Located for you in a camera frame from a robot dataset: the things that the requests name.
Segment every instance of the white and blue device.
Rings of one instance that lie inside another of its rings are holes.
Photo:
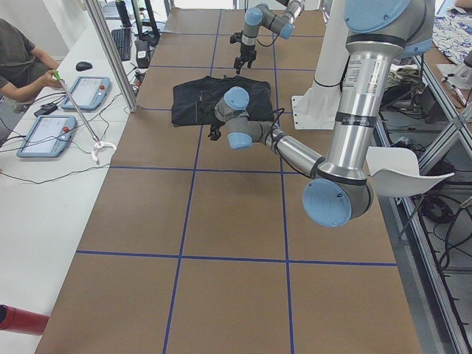
[[[57,157],[72,138],[77,121],[74,116],[39,116],[31,127],[18,157]]]
[[[79,76],[71,87],[71,95],[80,109],[93,111],[102,104],[111,82],[109,77]],[[60,106],[64,110],[75,109],[69,98]]]

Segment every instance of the white desk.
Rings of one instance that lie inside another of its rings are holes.
[[[119,21],[111,23],[111,27],[118,26]],[[81,60],[91,62],[94,68],[76,72],[75,64]],[[133,68],[129,61],[123,65],[126,72]],[[92,25],[82,34],[62,62],[59,72],[69,85],[79,75],[111,78],[111,91],[105,102],[96,112],[85,114],[88,118],[93,117],[120,93]],[[45,88],[38,97],[52,92],[55,90]],[[54,98],[58,96],[45,99],[31,107],[15,131],[26,134],[35,119],[33,112],[37,111],[42,103],[50,102]],[[104,119],[110,124],[105,141],[118,144],[128,119],[128,110],[125,107],[125,100],[120,96],[103,113]],[[59,109],[54,114],[60,113],[62,112]],[[77,123],[82,124],[78,115],[76,118]],[[91,121],[91,126],[98,136],[102,136],[106,128],[106,124],[99,117]],[[0,151],[18,148],[21,141],[11,140]],[[87,151],[91,151],[94,145],[85,126],[76,130],[73,142]],[[100,150],[100,166],[109,163],[112,155],[113,150],[110,148]],[[15,151],[0,153],[0,168],[4,173],[34,181],[43,181],[95,166],[91,155],[82,152],[73,144],[58,158],[50,161],[19,159]],[[0,303],[48,315],[51,313],[107,170],[92,170],[41,185],[0,175]],[[0,331],[0,352],[33,353],[40,338]]]

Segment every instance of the keyboard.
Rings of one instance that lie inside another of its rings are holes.
[[[111,31],[111,37],[117,46],[121,61],[131,59],[131,28],[119,28]]]

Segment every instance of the power adapter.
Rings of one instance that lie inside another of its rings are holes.
[[[41,108],[35,112],[35,116],[46,116],[47,114],[54,112],[56,109],[58,109],[58,105],[55,103],[47,103],[42,105]]]

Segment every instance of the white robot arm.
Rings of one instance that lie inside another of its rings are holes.
[[[241,57],[235,61],[235,67],[245,61],[250,66],[251,59],[255,59],[255,37],[261,24],[281,36],[284,29],[288,32],[287,24],[293,29],[305,2],[284,2],[290,13],[286,19],[282,18],[284,15],[271,18],[273,14],[266,5],[258,5],[259,12],[248,10]],[[254,13],[262,13],[260,21],[252,21]],[[326,157],[270,122],[248,121],[249,96],[242,88],[227,91],[215,107],[216,117],[228,127],[229,144],[241,149],[261,142],[312,178],[305,189],[303,204],[315,222],[341,226],[363,215],[372,203],[372,188],[363,166],[390,64],[395,58],[419,55],[430,48],[433,19],[434,0],[346,1],[344,20],[350,29],[346,42],[350,59]],[[253,50],[254,57],[246,55]]]

